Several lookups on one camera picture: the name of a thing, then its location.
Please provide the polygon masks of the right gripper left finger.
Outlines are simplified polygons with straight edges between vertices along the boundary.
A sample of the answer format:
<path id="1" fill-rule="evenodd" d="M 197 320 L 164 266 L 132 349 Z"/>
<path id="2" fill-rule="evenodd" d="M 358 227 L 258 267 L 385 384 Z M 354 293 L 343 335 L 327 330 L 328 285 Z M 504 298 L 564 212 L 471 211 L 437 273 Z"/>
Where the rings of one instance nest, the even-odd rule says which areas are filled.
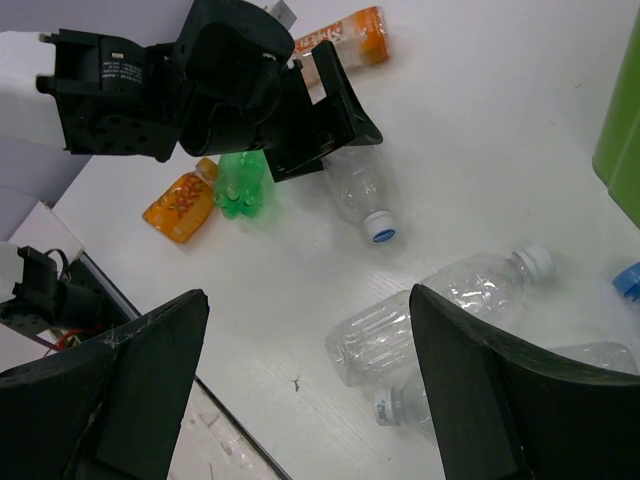
<path id="1" fill-rule="evenodd" d="M 2 372 L 2 478 L 167 478 L 208 315 L 191 290 Z"/>

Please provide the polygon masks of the clear plastic bottle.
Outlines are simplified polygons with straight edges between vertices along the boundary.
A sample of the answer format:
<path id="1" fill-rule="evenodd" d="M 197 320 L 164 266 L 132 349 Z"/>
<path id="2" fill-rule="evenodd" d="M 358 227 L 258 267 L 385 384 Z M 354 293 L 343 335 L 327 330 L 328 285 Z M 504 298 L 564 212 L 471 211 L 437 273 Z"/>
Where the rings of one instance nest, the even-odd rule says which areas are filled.
<path id="1" fill-rule="evenodd" d="M 527 290 L 554 273 L 551 253 L 532 244 L 508 256 L 463 258 L 424 278 L 420 286 L 439 309 L 464 311 L 501 326 L 519 315 Z M 329 331 L 325 348 L 346 386 L 382 382 L 417 362 L 410 295 L 409 290 L 401 290 Z"/>

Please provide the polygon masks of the short orange juice bottle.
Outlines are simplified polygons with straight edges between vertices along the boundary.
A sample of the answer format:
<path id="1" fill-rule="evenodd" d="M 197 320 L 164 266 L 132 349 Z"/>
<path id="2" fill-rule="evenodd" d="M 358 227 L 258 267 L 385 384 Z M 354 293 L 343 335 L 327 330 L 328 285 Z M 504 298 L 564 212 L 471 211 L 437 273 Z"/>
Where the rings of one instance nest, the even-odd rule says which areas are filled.
<path id="1" fill-rule="evenodd" d="M 179 177 L 143 213 L 147 224 L 177 244 L 186 243 L 214 209 L 218 166 L 208 157 Z"/>

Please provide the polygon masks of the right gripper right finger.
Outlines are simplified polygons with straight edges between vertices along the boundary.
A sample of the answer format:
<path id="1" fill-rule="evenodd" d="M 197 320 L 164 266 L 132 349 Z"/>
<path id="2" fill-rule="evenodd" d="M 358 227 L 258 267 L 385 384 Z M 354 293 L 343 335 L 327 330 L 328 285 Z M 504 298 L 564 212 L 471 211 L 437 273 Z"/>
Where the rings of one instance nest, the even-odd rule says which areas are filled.
<path id="1" fill-rule="evenodd" d="M 570 360 L 464 311 L 419 284 L 412 331 L 425 387 L 444 400 L 436 438 L 448 479 L 636 479 L 639 378 Z"/>

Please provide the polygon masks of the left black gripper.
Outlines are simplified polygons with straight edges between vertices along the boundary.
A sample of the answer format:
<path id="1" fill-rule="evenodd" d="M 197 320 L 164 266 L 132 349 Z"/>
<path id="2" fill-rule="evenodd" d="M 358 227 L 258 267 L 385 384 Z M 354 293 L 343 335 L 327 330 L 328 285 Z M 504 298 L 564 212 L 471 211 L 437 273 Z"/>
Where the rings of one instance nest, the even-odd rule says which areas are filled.
<path id="1" fill-rule="evenodd" d="M 345 146 L 379 145 L 330 41 L 312 50 L 325 97 L 313 101 L 275 18 L 246 1 L 195 1 L 175 44 L 182 92 L 179 143 L 192 156 L 262 150 L 277 182 L 321 169 Z"/>

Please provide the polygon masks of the clear bottle white cap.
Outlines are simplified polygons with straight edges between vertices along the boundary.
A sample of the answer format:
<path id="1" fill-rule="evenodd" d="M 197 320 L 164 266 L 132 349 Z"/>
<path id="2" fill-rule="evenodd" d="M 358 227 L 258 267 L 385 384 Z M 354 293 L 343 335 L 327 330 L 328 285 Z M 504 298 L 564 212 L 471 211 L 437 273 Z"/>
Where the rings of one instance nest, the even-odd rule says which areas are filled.
<path id="1" fill-rule="evenodd" d="M 397 233 L 381 160 L 377 146 L 345 146 L 322 159 L 339 215 L 376 245 L 389 242 Z"/>

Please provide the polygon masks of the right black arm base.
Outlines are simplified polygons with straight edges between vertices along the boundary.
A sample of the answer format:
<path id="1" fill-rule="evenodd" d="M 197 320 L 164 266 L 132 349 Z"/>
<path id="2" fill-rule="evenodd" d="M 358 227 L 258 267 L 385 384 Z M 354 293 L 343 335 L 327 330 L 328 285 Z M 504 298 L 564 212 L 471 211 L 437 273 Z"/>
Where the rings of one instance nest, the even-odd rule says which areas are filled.
<path id="1" fill-rule="evenodd" d="M 64 351 L 139 314 L 86 256 L 1 244 L 1 324 Z"/>

